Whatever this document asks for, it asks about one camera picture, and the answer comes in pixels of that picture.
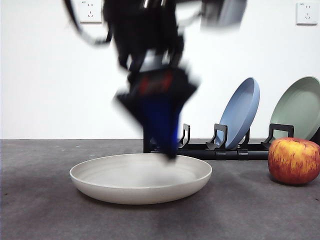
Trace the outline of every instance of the electrical outlet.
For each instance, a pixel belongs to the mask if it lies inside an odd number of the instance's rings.
[[[81,24],[102,23],[102,0],[80,0],[78,18]]]
[[[316,25],[318,23],[319,10],[317,2],[298,2],[296,4],[296,24]]]

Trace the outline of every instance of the dish rack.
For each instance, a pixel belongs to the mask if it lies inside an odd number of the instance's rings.
[[[190,143],[190,125],[183,125],[183,133],[178,141],[177,155],[189,156],[201,160],[268,160],[269,147],[274,138],[274,130],[288,133],[288,137],[294,136],[294,126],[285,124],[271,123],[269,125],[269,135],[260,143],[249,143],[250,129],[245,135],[244,140],[233,149],[226,149],[228,137],[228,126],[222,124],[214,125],[214,135],[210,141],[204,143]],[[223,139],[220,145],[215,143],[217,132],[223,132]],[[320,127],[312,137],[311,141],[320,144]],[[162,153],[161,149],[152,139],[143,134],[144,153]]]

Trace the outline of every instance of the gray floor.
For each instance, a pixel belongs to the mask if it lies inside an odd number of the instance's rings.
[[[2,240],[319,240],[320,177],[270,179],[267,161],[207,161],[198,193],[169,203],[105,203],[76,190],[69,169],[141,153],[142,140],[1,141]]]

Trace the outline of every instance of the green plate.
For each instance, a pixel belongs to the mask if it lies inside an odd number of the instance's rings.
[[[294,126],[294,136],[310,140],[320,127],[320,83],[312,77],[301,78],[292,84],[277,103],[270,123]],[[288,133],[274,131],[274,137]]]

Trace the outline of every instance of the red apple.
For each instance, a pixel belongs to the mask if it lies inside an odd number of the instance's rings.
[[[311,182],[320,172],[320,146],[295,137],[278,138],[269,148],[268,167],[271,175],[281,183]]]

